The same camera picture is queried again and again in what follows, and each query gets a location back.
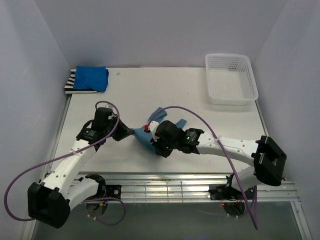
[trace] blue cloth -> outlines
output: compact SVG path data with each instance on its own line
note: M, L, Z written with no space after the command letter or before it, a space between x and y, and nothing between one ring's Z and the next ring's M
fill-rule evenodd
M158 107L157 110L155 110L151 116L148 119L149 120L152 118L153 115L155 115L156 113L158 113L160 110L162 109L162 107ZM161 123L162 120L167 116L167 112L166 111L162 111L161 113L159 113L157 116L155 116L155 118L153 119L153 121L156 121L158 123ZM175 125L178 128L183 128L186 125L187 121L184 119L180 119L180 121L178 121ZM150 140L152 139L152 134L151 132L145 132L145 126L142 126L141 128L132 128L132 130L134 131L134 137L148 150L150 150L153 153L156 153L156 149L154 146L151 145Z
M108 86L108 77L109 71L105 66L76 66L73 88L105 92Z

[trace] black and white striped fabric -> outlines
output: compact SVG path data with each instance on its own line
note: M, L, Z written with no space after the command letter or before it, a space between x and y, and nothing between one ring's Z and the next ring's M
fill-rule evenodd
M65 94L93 94L97 93L97 91L92 89L74 89L75 78L76 78L76 69L71 70L71 75L66 82L64 87Z

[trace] white plastic bin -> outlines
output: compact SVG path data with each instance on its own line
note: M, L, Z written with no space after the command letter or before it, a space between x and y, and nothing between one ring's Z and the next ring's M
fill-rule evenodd
M217 105L245 105L258 99L256 80L245 55L215 53L205 56L210 101Z

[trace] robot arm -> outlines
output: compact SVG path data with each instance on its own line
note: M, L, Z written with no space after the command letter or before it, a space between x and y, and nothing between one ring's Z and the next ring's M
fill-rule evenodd
M152 133L151 144L156 154L168 157L174 149L186 154L211 154L224 156L217 140L211 133L201 129L189 128L183 131L170 121L152 121L145 126ZM280 186L287 156L269 136L260 140L240 140L227 137L219 139L232 159L249 165L238 176L244 190L258 184ZM227 177L227 184L210 190L211 199L229 200L241 196L238 182L233 174Z
M79 184L71 186L79 171L86 162L99 150L106 140L83 151L81 149L103 139L114 128L117 116L108 107L99 107L94 119L88 121L76 136L71 153L41 183L33 183L28 191L28 214L31 218L60 228L68 219L70 211L83 200L105 195L106 182L97 174L89 174ZM112 134L112 138L120 141L134 132L121 120Z

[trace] perforated basket bottom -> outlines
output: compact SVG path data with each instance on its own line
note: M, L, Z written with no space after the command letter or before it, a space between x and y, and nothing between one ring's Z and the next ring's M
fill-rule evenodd
M241 78L244 72L210 70L210 88L213 98L241 99L245 98Z

